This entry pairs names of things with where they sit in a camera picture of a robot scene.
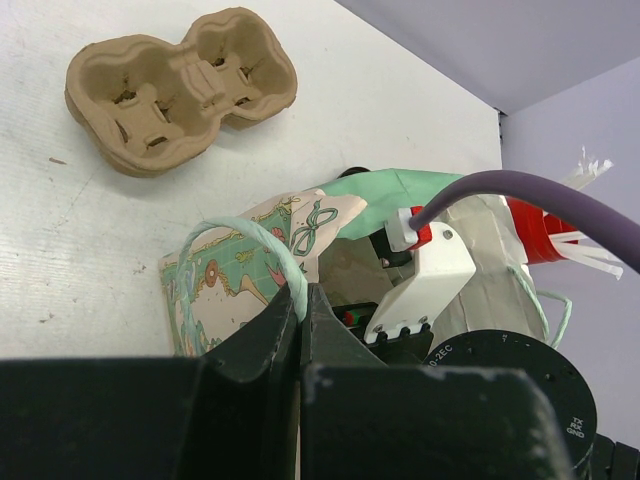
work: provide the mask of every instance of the cable connector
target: cable connector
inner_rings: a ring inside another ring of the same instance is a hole
[[[393,252],[416,250],[433,239],[431,227],[426,225],[418,232],[409,226],[409,219],[423,207],[399,208],[386,221],[384,228]]]

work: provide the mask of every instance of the black disc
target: black disc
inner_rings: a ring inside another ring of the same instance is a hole
[[[586,473],[596,436],[596,405],[582,375],[556,350],[519,333],[476,330],[436,347],[424,365],[524,370],[551,402],[576,473]]]

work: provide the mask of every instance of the white plastic bracket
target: white plastic bracket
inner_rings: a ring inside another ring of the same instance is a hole
[[[381,332],[394,339],[405,327],[415,334],[424,323],[433,325],[476,273],[460,235],[445,223],[430,226],[433,239],[413,253],[415,274],[382,298],[365,330],[366,343],[374,343]]]

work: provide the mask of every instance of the cardboard cup holder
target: cardboard cup holder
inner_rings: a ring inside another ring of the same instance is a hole
[[[115,169],[153,177],[206,150],[221,123],[243,129],[289,107],[297,86],[269,26],[231,8],[200,17],[178,45],[146,35],[88,45],[65,98]]]

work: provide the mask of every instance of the dirt speck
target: dirt speck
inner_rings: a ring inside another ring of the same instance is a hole
[[[67,162],[63,162],[62,160],[58,160],[57,158],[49,157],[49,161],[51,163],[57,163],[58,165],[66,165]]]

